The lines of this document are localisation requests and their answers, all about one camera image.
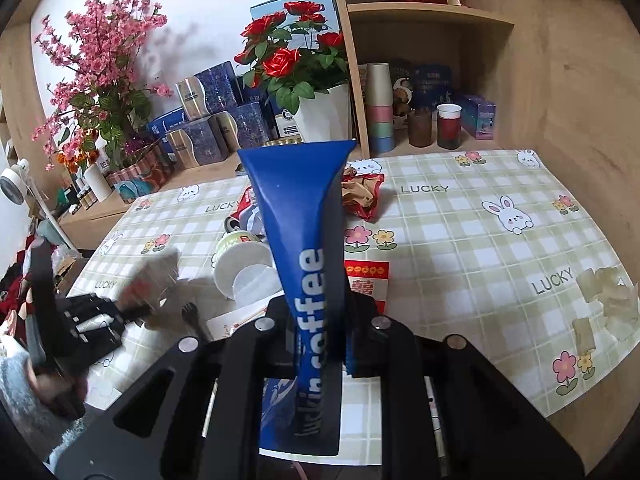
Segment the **purple box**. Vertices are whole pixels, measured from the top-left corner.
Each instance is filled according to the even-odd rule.
[[[477,95],[465,94],[457,94],[453,102],[462,108],[460,122],[469,135],[482,140],[494,138],[494,103]]]

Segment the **silver bolt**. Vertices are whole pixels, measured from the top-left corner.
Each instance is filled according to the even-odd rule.
[[[276,326],[276,322],[270,317],[261,317],[260,319],[255,320],[254,326],[260,332],[266,332]]]
[[[178,349],[180,352],[184,352],[188,354],[189,352],[193,352],[198,347],[198,340],[194,337],[185,337],[180,339],[178,343]]]
[[[391,320],[387,316],[376,316],[371,320],[371,324],[377,330],[386,330],[391,326]]]
[[[450,335],[447,337],[447,345],[454,350],[462,350],[466,347],[466,339],[458,334]]]

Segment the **snack bag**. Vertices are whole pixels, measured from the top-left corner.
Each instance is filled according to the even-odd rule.
[[[334,354],[340,350],[332,349],[344,316],[340,181],[355,144],[340,140],[238,152],[297,328],[296,382],[268,380],[265,385],[263,448],[296,452],[292,442],[326,433],[323,379],[337,362]],[[328,340],[327,333],[335,338]]]

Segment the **green and white checkered pattern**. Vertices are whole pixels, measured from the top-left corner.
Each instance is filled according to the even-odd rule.
[[[559,196],[571,196],[541,163],[524,166],[517,152],[497,150],[479,152],[484,164],[460,166],[455,159],[460,155],[376,159],[385,174],[379,219],[347,218],[348,228],[363,226],[372,234],[365,243],[368,249],[345,252],[345,257],[389,261],[386,314],[421,336],[441,340],[451,333],[464,335],[548,416],[605,377],[640,338],[638,331],[619,342],[605,330],[602,305],[584,302],[575,277],[589,267],[617,266],[626,284],[630,279],[575,200],[578,210],[565,215],[552,205]],[[136,211],[142,202],[138,199],[107,236],[108,240],[117,231],[122,238],[106,255],[94,255],[71,294],[108,292],[113,297],[118,284],[108,291],[96,284],[124,282],[138,260],[153,257],[152,251],[140,254],[145,243],[170,234],[167,245],[182,253],[180,276],[192,279],[189,294],[198,307],[214,304],[210,317],[228,312],[233,303],[211,287],[211,257],[224,231],[223,221],[247,185],[245,177],[202,184],[197,196],[181,202],[181,190],[160,192],[149,196],[150,208],[141,211]],[[483,201],[500,203],[502,195],[530,216],[532,228],[519,235],[508,232],[497,216],[482,208]],[[395,248],[377,247],[373,235],[380,230],[393,232]],[[540,280],[562,270],[567,281],[536,293],[543,290]],[[560,396],[552,364],[562,351],[576,353],[571,323],[578,317],[591,319],[596,371],[584,380],[576,370],[577,386]],[[107,367],[94,367],[94,373],[124,389],[183,333],[183,327],[172,334],[129,328],[124,348]],[[314,462],[380,463],[379,390],[377,380],[345,382],[340,455],[316,457]]]

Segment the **white vase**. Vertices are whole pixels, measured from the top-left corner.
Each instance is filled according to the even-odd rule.
[[[315,99],[301,98],[295,118],[300,136],[305,142],[350,139],[349,84],[329,88],[328,94],[316,92]]]
[[[84,170],[82,178],[89,185],[91,191],[94,192],[98,202],[104,202],[113,192],[113,189],[111,189],[111,186],[109,186],[109,183],[100,172],[97,164],[92,164]]]

